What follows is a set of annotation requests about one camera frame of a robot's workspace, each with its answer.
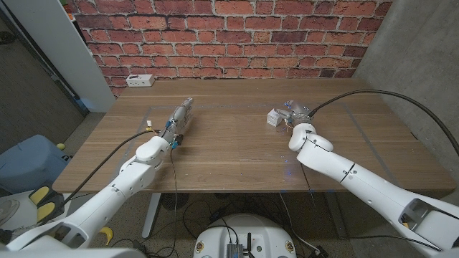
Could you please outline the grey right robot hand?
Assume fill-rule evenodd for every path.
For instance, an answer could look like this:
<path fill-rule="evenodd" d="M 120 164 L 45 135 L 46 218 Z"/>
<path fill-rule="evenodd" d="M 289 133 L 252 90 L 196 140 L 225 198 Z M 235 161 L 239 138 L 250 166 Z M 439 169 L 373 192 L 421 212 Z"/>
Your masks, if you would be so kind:
<path fill-rule="evenodd" d="M 275 112 L 289 125 L 295 127 L 301 123 L 311 123 L 310 110 L 298 101 L 289 100 L 284 103 L 284 109 L 275 109 Z"/>

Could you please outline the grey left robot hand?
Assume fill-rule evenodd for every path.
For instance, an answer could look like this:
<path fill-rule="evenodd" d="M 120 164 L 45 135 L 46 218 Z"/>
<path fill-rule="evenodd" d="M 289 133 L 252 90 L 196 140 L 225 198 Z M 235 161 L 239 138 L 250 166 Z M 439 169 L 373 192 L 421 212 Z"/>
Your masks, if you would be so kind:
<path fill-rule="evenodd" d="M 160 137 L 170 142 L 175 135 L 182 132 L 186 124 L 191 120 L 193 102 L 194 99 L 188 97 L 172 112 L 169 119 L 166 121 L 165 128 L 159 133 Z"/>

